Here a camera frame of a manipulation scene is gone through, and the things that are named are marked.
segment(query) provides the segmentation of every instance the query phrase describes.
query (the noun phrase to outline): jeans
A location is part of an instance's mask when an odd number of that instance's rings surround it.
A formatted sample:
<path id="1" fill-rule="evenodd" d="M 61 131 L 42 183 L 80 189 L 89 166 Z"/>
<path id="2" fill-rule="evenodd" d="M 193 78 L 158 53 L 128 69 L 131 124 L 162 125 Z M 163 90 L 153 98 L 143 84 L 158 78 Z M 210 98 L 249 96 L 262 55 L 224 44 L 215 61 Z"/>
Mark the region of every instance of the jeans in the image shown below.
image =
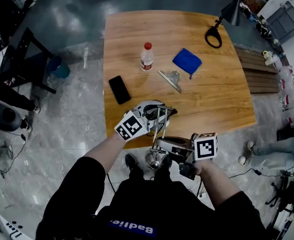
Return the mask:
<path id="1" fill-rule="evenodd" d="M 258 147 L 254 154 L 250 159 L 253 168 L 288 170 L 294 166 L 294 137 Z"/>
<path id="2" fill-rule="evenodd" d="M 20 95 L 3 82 L 0 82 L 0 101 L 27 111 L 33 111 L 36 108 L 33 100 Z"/>

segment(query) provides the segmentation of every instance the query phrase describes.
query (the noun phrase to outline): table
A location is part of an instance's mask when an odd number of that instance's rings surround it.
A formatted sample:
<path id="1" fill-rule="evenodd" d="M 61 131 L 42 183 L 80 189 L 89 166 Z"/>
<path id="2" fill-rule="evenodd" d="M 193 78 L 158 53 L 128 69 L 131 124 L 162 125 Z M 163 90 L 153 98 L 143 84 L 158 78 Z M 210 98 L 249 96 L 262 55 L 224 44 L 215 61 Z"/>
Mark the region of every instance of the table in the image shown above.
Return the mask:
<path id="1" fill-rule="evenodd" d="M 215 49 L 205 42 L 205 32 L 216 16 L 194 12 L 148 10 L 107 16 L 104 43 L 103 83 L 107 135 L 120 122 L 126 110 L 145 100 L 160 100 L 175 108 L 166 130 L 167 136 L 190 138 L 193 133 L 219 134 L 253 125 L 255 114 L 246 78 L 235 48 L 223 26 L 219 27 L 223 45 Z M 153 69 L 140 69 L 140 53 L 151 42 Z M 172 63 L 186 48 L 202 60 L 189 80 L 189 74 Z M 181 73 L 178 93 L 158 70 Z M 131 100 L 119 105 L 109 80 L 121 76 Z M 141 136 L 125 148 L 148 147 L 152 138 Z"/>
<path id="2" fill-rule="evenodd" d="M 38 47 L 41 52 L 25 59 L 30 43 Z M 0 82 L 15 78 L 15 82 L 10 85 L 12 88 L 31 82 L 55 94 L 56 90 L 43 83 L 47 60 L 53 57 L 54 55 L 33 36 L 30 29 L 26 28 L 17 49 L 9 45 L 3 55 L 0 65 Z"/>

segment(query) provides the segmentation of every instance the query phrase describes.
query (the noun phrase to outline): fiducial marker cube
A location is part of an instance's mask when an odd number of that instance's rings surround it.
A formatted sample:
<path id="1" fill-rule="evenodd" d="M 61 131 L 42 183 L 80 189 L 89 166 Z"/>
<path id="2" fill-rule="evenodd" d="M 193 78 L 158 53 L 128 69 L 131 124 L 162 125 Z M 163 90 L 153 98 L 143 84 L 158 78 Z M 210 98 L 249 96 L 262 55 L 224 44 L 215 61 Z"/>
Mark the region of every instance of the fiducial marker cube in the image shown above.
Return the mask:
<path id="1" fill-rule="evenodd" d="M 194 161 L 215 158 L 218 152 L 216 132 L 200 134 L 195 140 Z"/>

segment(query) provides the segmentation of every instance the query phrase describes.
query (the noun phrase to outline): concrete floor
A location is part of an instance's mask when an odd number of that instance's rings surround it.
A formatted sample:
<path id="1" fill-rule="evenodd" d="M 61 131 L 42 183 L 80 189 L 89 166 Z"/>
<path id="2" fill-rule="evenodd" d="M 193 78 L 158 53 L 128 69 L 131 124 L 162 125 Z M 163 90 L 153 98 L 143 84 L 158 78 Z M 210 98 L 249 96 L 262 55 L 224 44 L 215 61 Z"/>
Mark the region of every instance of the concrete floor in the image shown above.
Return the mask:
<path id="1" fill-rule="evenodd" d="M 23 225 L 26 235 L 34 238 L 37 224 L 44 208 L 58 189 L 63 177 L 89 149 L 105 139 L 104 106 L 102 89 L 102 60 L 105 16 L 130 10 L 185 10 L 219 15 L 220 9 L 230 0 L 39 0 L 31 8 L 11 42 L 15 44 L 28 26 L 35 37 L 49 50 L 59 51 L 68 62 L 71 74 L 66 80 L 48 78 L 48 84 L 57 89 L 51 94 L 26 84 L 18 89 L 21 94 L 40 97 L 40 114 L 29 113 L 34 131 L 27 136 L 23 152 L 15 160 L 5 180 L 0 177 L 0 214 L 9 221 Z M 234 43 L 264 50 L 267 43 L 260 38 L 254 24 L 242 17 L 241 26 L 225 27 Z M 257 124 L 245 129 L 218 136 L 219 151 L 214 162 L 228 175 L 245 172 L 248 168 L 238 164 L 238 157 L 245 151 L 245 142 L 253 139 L 258 144 L 276 140 L 276 131 L 282 127 L 279 97 L 252 95 Z M 2 140 L 12 144 L 14 153 L 20 151 L 22 140 L 18 136 L 0 132 Z M 110 171 L 110 178 L 117 189 L 128 177 L 124 155 L 130 152 L 142 161 L 147 148 L 121 152 Z M 0 168 L 7 168 L 11 161 L 3 157 Z M 153 172 L 143 167 L 145 178 Z M 198 189 L 199 178 L 188 180 L 178 173 L 177 164 L 171 168 L 171 178 L 182 181 L 192 192 Z M 266 206 L 273 195 L 272 177 L 257 176 L 253 172 L 233 178 L 260 211 L 267 226 L 276 208 Z M 212 207 L 208 196 L 201 201 Z M 113 192 L 105 182 L 105 193 L 99 209 L 110 204 Z"/>
<path id="2" fill-rule="evenodd" d="M 38 0 L 10 42 L 17 45 L 26 27 L 50 51 L 104 37 L 108 14 L 139 10 L 180 10 L 219 16 L 221 9 L 232 0 Z M 270 45 L 255 29 L 255 23 L 242 14 L 240 26 L 226 21 L 225 28 L 233 43 L 260 50 Z"/>

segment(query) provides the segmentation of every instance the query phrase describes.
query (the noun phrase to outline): black lamp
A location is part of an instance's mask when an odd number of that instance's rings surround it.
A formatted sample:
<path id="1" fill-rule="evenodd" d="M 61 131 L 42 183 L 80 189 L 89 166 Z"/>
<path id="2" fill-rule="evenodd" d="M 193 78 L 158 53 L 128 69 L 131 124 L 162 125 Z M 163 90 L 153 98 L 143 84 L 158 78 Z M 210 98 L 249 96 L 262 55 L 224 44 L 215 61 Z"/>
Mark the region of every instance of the black lamp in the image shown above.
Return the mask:
<path id="1" fill-rule="evenodd" d="M 208 29 L 205 35 L 206 42 L 208 45 L 212 46 L 213 48 L 220 48 L 222 46 L 222 40 L 221 36 L 218 32 L 218 26 L 222 24 L 222 19 L 225 19 L 227 22 L 229 22 L 231 25 L 238 26 L 239 25 L 239 14 L 240 14 L 240 0 L 233 0 L 230 4 L 228 4 L 226 7 L 224 7 L 221 10 L 221 16 L 219 19 L 216 20 L 216 25 L 212 26 Z M 219 45 L 213 45 L 208 41 L 208 36 L 212 36 L 216 38 L 219 42 Z"/>

